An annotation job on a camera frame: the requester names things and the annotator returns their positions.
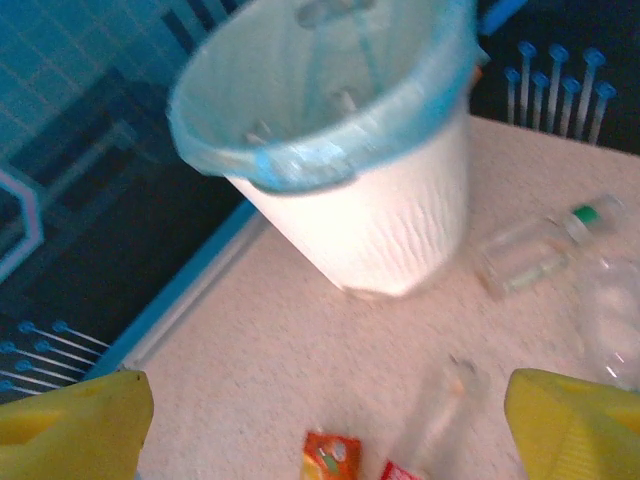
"white trash can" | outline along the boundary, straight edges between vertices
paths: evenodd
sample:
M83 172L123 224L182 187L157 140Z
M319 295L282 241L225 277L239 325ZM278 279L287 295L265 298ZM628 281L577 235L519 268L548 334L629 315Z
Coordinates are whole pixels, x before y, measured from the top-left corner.
M178 152L338 288L411 293L466 231L474 24L467 0L257 0L174 89Z

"plastic bottle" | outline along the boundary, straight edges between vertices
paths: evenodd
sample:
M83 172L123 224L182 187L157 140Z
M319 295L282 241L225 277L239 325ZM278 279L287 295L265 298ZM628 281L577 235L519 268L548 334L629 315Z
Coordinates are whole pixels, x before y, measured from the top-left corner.
M622 202L607 194L501 231L480 246L478 276L494 297L520 290L566 267L571 254L595 235L615 231L623 213Z
M485 387L472 362L454 357L437 379L426 377L380 480L450 478L460 437Z

